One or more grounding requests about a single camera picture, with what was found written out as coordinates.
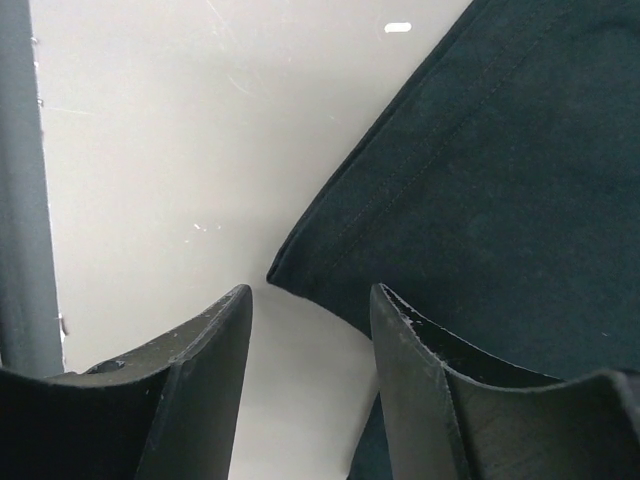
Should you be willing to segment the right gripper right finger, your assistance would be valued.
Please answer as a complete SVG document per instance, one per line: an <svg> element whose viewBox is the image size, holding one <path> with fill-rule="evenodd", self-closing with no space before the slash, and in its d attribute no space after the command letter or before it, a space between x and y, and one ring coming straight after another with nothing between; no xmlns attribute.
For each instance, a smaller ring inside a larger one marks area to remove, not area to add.
<svg viewBox="0 0 640 480"><path fill-rule="evenodd" d="M388 287L370 323L397 479L635 479L639 376L562 381L493 356Z"/></svg>

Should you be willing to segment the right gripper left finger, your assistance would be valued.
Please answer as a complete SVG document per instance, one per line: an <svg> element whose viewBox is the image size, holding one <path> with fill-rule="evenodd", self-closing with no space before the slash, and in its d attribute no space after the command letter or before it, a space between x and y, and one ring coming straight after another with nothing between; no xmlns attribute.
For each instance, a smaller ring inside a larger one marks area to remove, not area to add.
<svg viewBox="0 0 640 480"><path fill-rule="evenodd" d="M83 373L1 373L5 479L225 479L252 329L239 285Z"/></svg>

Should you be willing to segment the black t-shirt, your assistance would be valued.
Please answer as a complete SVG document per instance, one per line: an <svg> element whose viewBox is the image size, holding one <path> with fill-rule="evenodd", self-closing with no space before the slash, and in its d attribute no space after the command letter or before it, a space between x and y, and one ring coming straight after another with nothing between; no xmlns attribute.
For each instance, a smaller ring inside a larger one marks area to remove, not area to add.
<svg viewBox="0 0 640 480"><path fill-rule="evenodd" d="M639 5L474 1L268 272L372 342L375 285L516 366L639 376ZM380 388L352 479L393 476Z"/></svg>

